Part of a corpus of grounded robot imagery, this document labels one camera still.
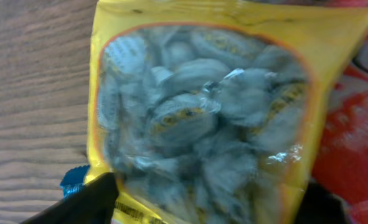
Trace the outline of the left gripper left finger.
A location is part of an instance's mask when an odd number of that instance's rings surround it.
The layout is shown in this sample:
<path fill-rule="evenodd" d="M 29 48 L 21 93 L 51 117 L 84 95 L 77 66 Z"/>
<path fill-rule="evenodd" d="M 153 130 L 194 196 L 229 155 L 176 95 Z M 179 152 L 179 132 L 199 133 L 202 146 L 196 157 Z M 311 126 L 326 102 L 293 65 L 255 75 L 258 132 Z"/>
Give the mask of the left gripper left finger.
<path fill-rule="evenodd" d="M 22 224 L 110 224 L 118 196 L 115 175 L 106 173 Z"/>

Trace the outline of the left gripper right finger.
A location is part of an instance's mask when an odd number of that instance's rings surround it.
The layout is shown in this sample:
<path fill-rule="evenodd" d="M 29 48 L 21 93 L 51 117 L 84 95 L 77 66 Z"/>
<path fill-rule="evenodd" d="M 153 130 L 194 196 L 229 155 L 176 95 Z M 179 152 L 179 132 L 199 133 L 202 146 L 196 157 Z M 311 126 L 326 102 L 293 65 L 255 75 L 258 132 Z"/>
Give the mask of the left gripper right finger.
<path fill-rule="evenodd" d="M 294 224 L 351 224 L 344 201 L 315 181 L 308 188 Z"/>

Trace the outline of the red Hacks candy bag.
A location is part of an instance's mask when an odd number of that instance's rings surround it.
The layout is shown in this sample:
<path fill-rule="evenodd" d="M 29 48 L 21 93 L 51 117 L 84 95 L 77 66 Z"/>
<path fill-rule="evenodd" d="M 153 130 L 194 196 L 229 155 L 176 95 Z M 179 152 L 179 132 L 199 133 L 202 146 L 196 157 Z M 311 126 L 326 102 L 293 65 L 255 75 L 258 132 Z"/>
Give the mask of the red Hacks candy bag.
<path fill-rule="evenodd" d="M 368 223 L 368 35 L 331 92 L 312 175 L 351 223 Z"/>

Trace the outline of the yellow Hacks candy bag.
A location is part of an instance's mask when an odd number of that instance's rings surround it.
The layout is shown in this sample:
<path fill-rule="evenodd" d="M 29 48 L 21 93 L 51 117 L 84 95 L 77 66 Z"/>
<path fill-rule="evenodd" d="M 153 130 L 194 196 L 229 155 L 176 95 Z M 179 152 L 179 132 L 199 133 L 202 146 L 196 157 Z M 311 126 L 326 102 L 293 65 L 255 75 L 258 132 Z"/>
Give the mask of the yellow Hacks candy bag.
<path fill-rule="evenodd" d="M 112 223 L 290 223 L 368 7 L 98 1 L 86 181 Z"/>

